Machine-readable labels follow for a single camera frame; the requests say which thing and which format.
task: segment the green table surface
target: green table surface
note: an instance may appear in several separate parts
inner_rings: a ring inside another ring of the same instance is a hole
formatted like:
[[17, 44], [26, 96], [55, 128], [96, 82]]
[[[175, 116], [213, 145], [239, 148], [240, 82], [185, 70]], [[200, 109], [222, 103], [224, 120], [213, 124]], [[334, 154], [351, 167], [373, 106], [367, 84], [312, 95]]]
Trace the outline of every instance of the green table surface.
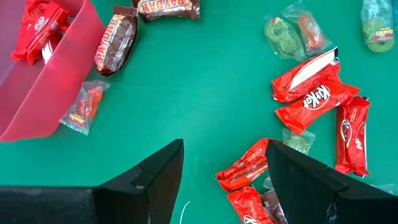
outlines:
[[[112, 5], [93, 0], [104, 23]], [[183, 177], [172, 223], [240, 223], [215, 180], [257, 140], [282, 137], [271, 80], [298, 64], [275, 56], [264, 37], [264, 16], [281, 16], [292, 1], [201, 1], [201, 19], [163, 18], [139, 24], [125, 69], [107, 79], [90, 134], [61, 126], [45, 139], [0, 144], [0, 184], [99, 185], [175, 138], [185, 142]], [[375, 54], [361, 32], [361, 1], [305, 1], [339, 47], [340, 76], [362, 89], [372, 106], [368, 163], [373, 185], [398, 184], [396, 88], [398, 47]], [[102, 79], [95, 70], [90, 80]], [[309, 131], [310, 156], [335, 163], [336, 111]], [[265, 176], [255, 181], [258, 191]]]

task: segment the kit kat logo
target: kit kat logo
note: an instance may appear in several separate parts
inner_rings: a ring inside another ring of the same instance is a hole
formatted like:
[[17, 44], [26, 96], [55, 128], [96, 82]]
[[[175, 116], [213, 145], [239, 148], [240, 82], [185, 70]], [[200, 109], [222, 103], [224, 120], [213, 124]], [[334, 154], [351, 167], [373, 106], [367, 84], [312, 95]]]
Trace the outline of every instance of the kit kat logo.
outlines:
[[244, 224], [261, 224], [259, 221], [253, 219], [249, 215], [243, 216]]
[[348, 147], [348, 144], [351, 141], [351, 138], [353, 137], [353, 130], [351, 128], [351, 124], [347, 119], [344, 119], [343, 122], [341, 122], [340, 133], [341, 137], [346, 143], [346, 147]]
[[44, 16], [40, 17], [36, 24], [35, 24], [35, 30], [39, 30], [40, 28], [42, 28], [44, 25]]
[[175, 7], [185, 7], [185, 0], [150, 0], [143, 3], [145, 13], [151, 13]]
[[330, 90], [324, 85], [320, 85], [316, 90], [305, 95], [303, 100], [304, 107], [308, 110], [317, 110], [321, 108], [330, 98]]

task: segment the sealed plastic bag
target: sealed plastic bag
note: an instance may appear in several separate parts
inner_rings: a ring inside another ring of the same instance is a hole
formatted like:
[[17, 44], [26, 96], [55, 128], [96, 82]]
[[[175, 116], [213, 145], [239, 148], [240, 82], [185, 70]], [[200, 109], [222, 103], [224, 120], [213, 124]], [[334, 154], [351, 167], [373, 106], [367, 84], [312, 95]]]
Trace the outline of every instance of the sealed plastic bag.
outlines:
[[265, 35], [272, 50], [280, 58], [305, 60], [303, 43], [292, 25], [279, 17], [266, 17]]
[[364, 0], [361, 18], [369, 49], [380, 53], [394, 46], [391, 0]]
[[319, 54], [328, 50], [333, 43], [323, 34], [317, 21], [307, 10], [302, 1], [297, 1], [282, 11], [282, 14], [291, 22], [300, 27], [305, 52], [308, 55]]
[[392, 10], [394, 11], [392, 18], [394, 19], [394, 27], [398, 28], [398, 0], [392, 0]]
[[[284, 128], [282, 130], [282, 137], [284, 143], [301, 153], [308, 155], [313, 142], [315, 141], [315, 134], [309, 131], [305, 131], [302, 134], [294, 134], [291, 130]], [[270, 190], [274, 189], [272, 185], [271, 177], [268, 177], [264, 181], [264, 187]]]
[[75, 131], [88, 135], [104, 90], [110, 84], [99, 80], [84, 82], [75, 101], [60, 122]]

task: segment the candy wrapper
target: candy wrapper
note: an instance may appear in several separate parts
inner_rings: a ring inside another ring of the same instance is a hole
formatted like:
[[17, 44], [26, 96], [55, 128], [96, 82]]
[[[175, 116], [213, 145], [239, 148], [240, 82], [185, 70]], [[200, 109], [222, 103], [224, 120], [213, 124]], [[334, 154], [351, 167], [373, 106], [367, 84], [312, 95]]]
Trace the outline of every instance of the candy wrapper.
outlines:
[[123, 69], [137, 38], [137, 9], [114, 6], [113, 11], [114, 15], [95, 54], [97, 71], [104, 77]]
[[[291, 130], [284, 128], [282, 130], [282, 139], [288, 147], [308, 155], [310, 148], [315, 142], [315, 134], [309, 131], [305, 131], [302, 134], [294, 134]], [[274, 189], [269, 175], [265, 179], [263, 186], [270, 190]]]
[[110, 84], [102, 81], [84, 82], [69, 110], [60, 122], [75, 131], [88, 135], [104, 90]]
[[275, 113], [295, 134], [301, 134], [319, 116], [343, 102], [349, 102], [359, 92], [359, 88], [327, 80], [300, 100], [277, 109]]
[[336, 166], [343, 174], [370, 175], [366, 162], [366, 119], [370, 102], [356, 96], [337, 108]]
[[218, 182], [225, 191], [231, 192], [250, 184], [268, 169], [266, 158], [268, 141], [267, 138], [261, 139], [230, 168], [216, 174]]
[[226, 196], [243, 224], [274, 224], [262, 206], [261, 195], [252, 186]]
[[300, 27], [305, 52], [308, 55], [319, 54], [333, 46], [333, 43], [323, 34], [317, 21], [302, 1], [297, 1], [288, 6], [282, 11], [282, 14]]
[[132, 0], [144, 21], [164, 16], [200, 17], [200, 0]]
[[287, 224], [284, 211], [280, 206], [275, 190], [268, 191], [267, 193], [261, 195], [261, 198], [264, 203], [264, 208], [266, 209], [270, 219], [275, 224]]
[[363, 0], [361, 18], [369, 49], [380, 53], [394, 46], [391, 0]]
[[44, 64], [49, 62], [51, 56], [54, 54], [55, 48], [57, 48], [58, 44], [61, 42], [61, 39], [61, 34], [54, 34], [54, 36], [51, 37], [51, 39], [44, 45], [42, 48]]
[[33, 65], [41, 58], [42, 48], [57, 33], [68, 12], [55, 1], [45, 5], [44, 1], [29, 1], [22, 19], [17, 49], [11, 54], [12, 60], [27, 60]]
[[266, 17], [266, 21], [265, 35], [274, 53], [283, 59], [304, 61], [304, 46], [292, 25], [279, 17]]
[[294, 101], [325, 80], [341, 82], [337, 47], [310, 58], [272, 81], [273, 97], [282, 103]]

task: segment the red plastic bin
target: red plastic bin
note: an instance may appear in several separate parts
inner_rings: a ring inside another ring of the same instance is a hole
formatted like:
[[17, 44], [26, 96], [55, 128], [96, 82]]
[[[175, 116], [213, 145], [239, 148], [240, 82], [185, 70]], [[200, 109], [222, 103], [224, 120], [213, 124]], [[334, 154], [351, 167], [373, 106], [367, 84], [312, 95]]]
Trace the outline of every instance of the red plastic bin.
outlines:
[[0, 141], [42, 138], [55, 132], [94, 64], [105, 27], [90, 0], [58, 0], [76, 15], [44, 66], [10, 59], [25, 0], [0, 0]]

